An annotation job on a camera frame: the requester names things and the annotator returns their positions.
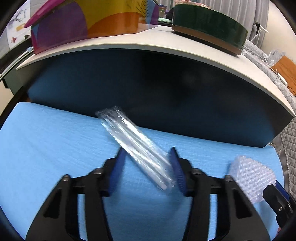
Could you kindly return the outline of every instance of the transparent plastic bag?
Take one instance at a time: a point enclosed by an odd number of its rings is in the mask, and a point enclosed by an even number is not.
[[[174,186],[168,154],[146,137],[117,107],[96,112],[102,125],[163,191]]]

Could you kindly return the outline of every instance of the green round box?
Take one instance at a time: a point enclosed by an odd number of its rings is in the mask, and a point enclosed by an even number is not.
[[[191,4],[175,6],[172,29],[238,55],[248,35],[243,25],[225,14]]]

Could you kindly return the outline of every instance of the blue tablecloth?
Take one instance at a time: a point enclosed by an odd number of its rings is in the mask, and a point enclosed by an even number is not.
[[[208,175],[224,177],[230,163],[245,155],[270,167],[283,184],[281,164],[271,146],[252,148],[185,137],[155,130],[142,131],[164,150],[175,146]],[[0,130],[0,206],[25,237],[37,211],[64,174],[82,176],[116,155],[117,142],[96,118],[33,103],[19,103]],[[191,198],[175,188],[157,189],[127,157],[117,190],[104,205],[114,241],[181,241]],[[86,238],[83,197],[79,198],[81,238]],[[271,238],[278,226],[265,201],[255,205]],[[216,197],[211,197],[209,239],[214,238]]]

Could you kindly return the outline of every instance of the white bubble wrap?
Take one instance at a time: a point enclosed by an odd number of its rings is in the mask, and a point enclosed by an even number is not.
[[[253,204],[263,201],[263,190],[276,183],[276,176],[270,168],[245,156],[235,158],[230,165],[229,175]]]

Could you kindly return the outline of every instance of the white shelf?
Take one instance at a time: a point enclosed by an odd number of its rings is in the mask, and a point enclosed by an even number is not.
[[[170,27],[165,26],[158,26],[137,34],[85,39],[64,44],[31,56],[21,63],[17,70],[37,61],[65,53],[110,48],[169,53],[216,66],[263,90],[280,103],[291,115],[295,116],[293,109],[280,90],[247,58],[242,55],[232,56],[200,42],[176,35]]]

